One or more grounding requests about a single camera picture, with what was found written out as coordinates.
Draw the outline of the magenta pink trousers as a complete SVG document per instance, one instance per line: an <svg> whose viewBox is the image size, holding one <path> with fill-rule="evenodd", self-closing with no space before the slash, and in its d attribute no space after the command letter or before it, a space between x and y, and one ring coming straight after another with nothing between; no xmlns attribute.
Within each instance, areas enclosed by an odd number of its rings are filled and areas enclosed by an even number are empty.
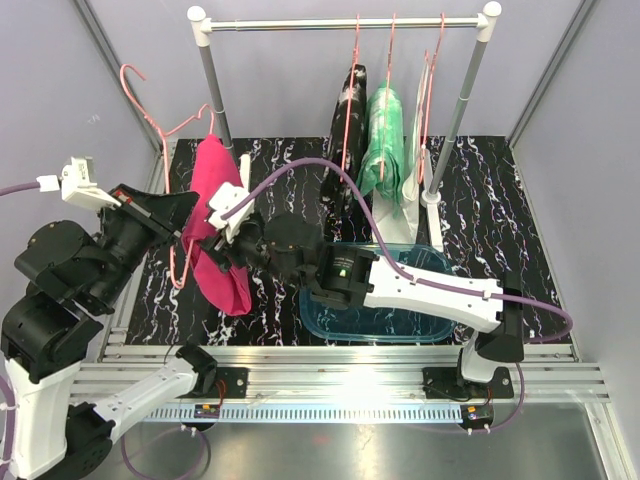
<svg viewBox="0 0 640 480"><path fill-rule="evenodd" d="M223 273L199 246L199 242L217 235L207 223L208 202L221 185L242 184L239 170L231 154L214 135L207 136L197 147L190 190L199 195L184 229L181 243L189 255L189 266L204 298L227 315L244 315L251 310L248 271L233 267Z"/></svg>

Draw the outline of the black white patterned trousers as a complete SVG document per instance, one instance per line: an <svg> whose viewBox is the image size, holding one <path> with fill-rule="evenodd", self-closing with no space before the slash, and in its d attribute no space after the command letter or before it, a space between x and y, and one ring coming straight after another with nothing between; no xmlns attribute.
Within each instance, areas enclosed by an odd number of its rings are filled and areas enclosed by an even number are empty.
<svg viewBox="0 0 640 480"><path fill-rule="evenodd" d="M367 71L356 64L346 75L338 95L330 127L325 158L357 182L367 143ZM320 187L320 201L327 208L324 235L329 241L344 237L347 220L359 207L352 190L341 176L326 168Z"/></svg>

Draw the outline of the green white tie-dye trousers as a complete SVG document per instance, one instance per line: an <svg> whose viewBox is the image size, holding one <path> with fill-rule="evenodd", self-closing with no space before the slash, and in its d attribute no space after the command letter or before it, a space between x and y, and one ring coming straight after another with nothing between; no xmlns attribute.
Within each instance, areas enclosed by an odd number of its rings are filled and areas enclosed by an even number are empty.
<svg viewBox="0 0 640 480"><path fill-rule="evenodd" d="M405 176L404 118L397 92L381 84L367 103L367 140L357 179L363 195L374 190L398 204Z"/></svg>

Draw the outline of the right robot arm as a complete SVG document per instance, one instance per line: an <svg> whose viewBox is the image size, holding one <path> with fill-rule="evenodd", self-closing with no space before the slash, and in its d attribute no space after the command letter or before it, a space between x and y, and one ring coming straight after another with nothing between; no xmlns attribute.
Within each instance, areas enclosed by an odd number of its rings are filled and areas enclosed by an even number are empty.
<svg viewBox="0 0 640 480"><path fill-rule="evenodd" d="M455 366L424 369L428 397L512 397L506 367L523 360L524 341L521 310L506 297L511 286L401 265L386 248L327 242L318 227L295 214L265 222L257 213L226 219L214 212L206 221L216 233L202 241L202 249L224 272L251 266L335 309L405 310L472 328Z"/></svg>

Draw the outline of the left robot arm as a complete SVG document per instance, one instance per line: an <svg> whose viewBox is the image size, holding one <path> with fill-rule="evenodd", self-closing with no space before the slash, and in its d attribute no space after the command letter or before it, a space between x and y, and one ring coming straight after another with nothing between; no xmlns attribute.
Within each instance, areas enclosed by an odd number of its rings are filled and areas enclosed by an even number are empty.
<svg viewBox="0 0 640 480"><path fill-rule="evenodd" d="M2 471L19 479L79 479L149 413L181 397L205 397L217 363L188 344L156 372L96 402L71 389L90 341L153 248L178 240L198 202L194 192L150 194L119 185L93 207L100 229L56 221L34 233L15 260L29 282L5 316L1 350L9 377Z"/></svg>

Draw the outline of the blue transparent plastic bin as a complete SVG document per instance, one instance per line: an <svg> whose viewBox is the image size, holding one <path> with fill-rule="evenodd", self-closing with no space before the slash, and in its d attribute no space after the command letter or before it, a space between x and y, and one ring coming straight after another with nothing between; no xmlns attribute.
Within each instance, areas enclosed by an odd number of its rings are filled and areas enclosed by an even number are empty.
<svg viewBox="0 0 640 480"><path fill-rule="evenodd" d="M390 244L398 263L451 275L444 254L429 245ZM437 343L453 334L456 323L408 310L349 308L336 310L311 298L308 290L298 294L299 316L313 335L330 342Z"/></svg>

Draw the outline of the black marble pattern mat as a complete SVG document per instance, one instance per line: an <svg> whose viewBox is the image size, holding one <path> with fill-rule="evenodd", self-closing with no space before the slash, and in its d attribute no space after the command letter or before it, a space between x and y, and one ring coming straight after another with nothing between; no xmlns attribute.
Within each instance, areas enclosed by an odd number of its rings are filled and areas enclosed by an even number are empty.
<svg viewBox="0 0 640 480"><path fill-rule="evenodd" d="M360 213L334 220L320 200L319 167L288 172L256 207L264 218L286 211L323 227L334 241L370 242ZM460 137L440 187L439 215L444 253L461 277L502 278L516 274L526 297L558 304L540 235L536 229L512 153L501 137ZM213 307L194 282L172 285L169 253L147 259L131 313L130 345L315 346L317 336L303 325L295 289L262 271L251 271L252 311L229 316Z"/></svg>

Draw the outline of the white grey clothes rack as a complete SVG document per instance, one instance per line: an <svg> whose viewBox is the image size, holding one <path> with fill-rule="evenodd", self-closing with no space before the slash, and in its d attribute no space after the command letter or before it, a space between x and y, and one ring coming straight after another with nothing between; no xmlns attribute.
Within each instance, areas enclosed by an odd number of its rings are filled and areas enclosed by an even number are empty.
<svg viewBox="0 0 640 480"><path fill-rule="evenodd" d="M464 117L481 61L502 13L502 6L497 1L485 4L483 10L474 17L447 17L447 28L474 28L477 30L476 43L471 55L464 81L458 95L451 125L448 128L436 165L431 164L431 152L427 147L428 165L426 179L421 183L419 206L427 215L429 241L433 248L444 250L441 230L439 204L440 181L448 164L456 136ZM196 45L199 48L206 80L213 102L216 121L220 127L223 144L232 150L231 133L224 109L220 86L210 49L210 36L217 31L287 31L287 30L354 30L354 19L305 19L305 20L265 20L265 21L214 21L207 16L200 6L192 6L187 11ZM390 29L392 18L360 18L360 31L363 29ZM396 30L401 28L437 28L440 30L440 17L396 18Z"/></svg>

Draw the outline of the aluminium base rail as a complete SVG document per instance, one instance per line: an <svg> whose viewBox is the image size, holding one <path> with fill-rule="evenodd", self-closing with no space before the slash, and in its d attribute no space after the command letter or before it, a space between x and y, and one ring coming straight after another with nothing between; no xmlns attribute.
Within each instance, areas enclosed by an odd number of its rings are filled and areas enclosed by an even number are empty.
<svg viewBox="0 0 640 480"><path fill-rule="evenodd" d="M243 378L228 382L244 395L225 397L225 423L453 424L461 406L430 400L426 367L454 365L456 346L210 347L222 368ZM576 403L591 422L611 420L611 400L598 365L578 360L569 345L531 345L509 386L519 399L495 398L508 414L534 404Z"/></svg>

